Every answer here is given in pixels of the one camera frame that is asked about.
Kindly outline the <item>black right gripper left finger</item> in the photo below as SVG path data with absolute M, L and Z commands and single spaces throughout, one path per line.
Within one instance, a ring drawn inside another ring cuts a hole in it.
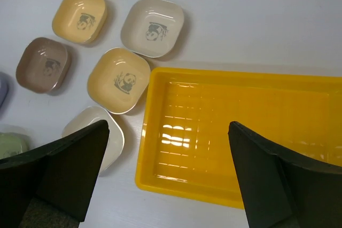
M 79 227 L 106 151 L 108 122 L 1 159 L 1 227 Z

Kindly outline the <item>purple panda plate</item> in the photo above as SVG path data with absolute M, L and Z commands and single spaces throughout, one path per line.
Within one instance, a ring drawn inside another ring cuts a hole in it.
M 10 79 L 7 74 L 1 72 L 1 118 L 6 112 L 10 100 Z

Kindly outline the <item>brown panda plate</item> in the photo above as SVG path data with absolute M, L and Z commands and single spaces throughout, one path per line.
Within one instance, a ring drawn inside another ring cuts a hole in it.
M 38 37 L 25 48 L 15 77 L 25 89 L 39 94 L 51 94 L 61 87 L 71 63 L 72 57 L 64 44 Z

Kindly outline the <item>green panda plate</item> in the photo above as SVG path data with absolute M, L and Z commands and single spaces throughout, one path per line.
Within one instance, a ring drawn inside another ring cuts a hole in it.
M 29 137 L 25 129 L 1 124 L 1 159 L 9 158 L 29 150 Z

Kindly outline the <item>yellow panda plate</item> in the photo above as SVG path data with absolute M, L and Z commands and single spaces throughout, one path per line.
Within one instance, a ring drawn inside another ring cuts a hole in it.
M 53 18 L 53 32 L 77 44 L 93 42 L 107 18 L 105 0 L 63 0 Z
M 87 82 L 90 98 L 112 114 L 135 107 L 149 84 L 150 65 L 124 48 L 113 48 L 100 58 Z

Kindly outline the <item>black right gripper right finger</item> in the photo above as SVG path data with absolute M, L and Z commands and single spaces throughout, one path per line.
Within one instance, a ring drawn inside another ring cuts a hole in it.
M 229 124 L 249 227 L 341 227 L 341 167 Z

